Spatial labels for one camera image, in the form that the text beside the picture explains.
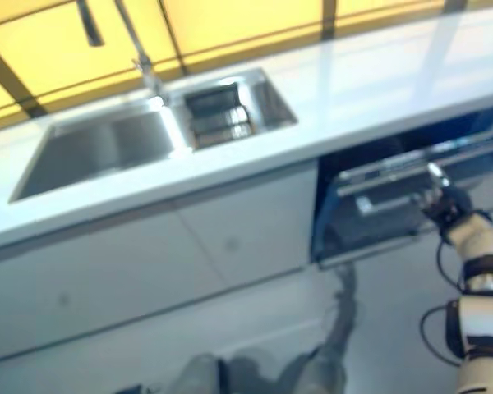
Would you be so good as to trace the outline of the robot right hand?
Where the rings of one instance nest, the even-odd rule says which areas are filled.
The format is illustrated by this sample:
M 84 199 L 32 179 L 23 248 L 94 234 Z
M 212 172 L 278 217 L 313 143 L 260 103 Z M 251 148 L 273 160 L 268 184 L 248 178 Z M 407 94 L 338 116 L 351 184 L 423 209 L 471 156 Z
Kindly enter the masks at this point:
M 437 227 L 440 239 L 449 244 L 451 229 L 472 213 L 472 200 L 467 191 L 456 186 L 438 164 L 429 162 L 426 169 L 431 188 L 415 194 L 413 201 Z

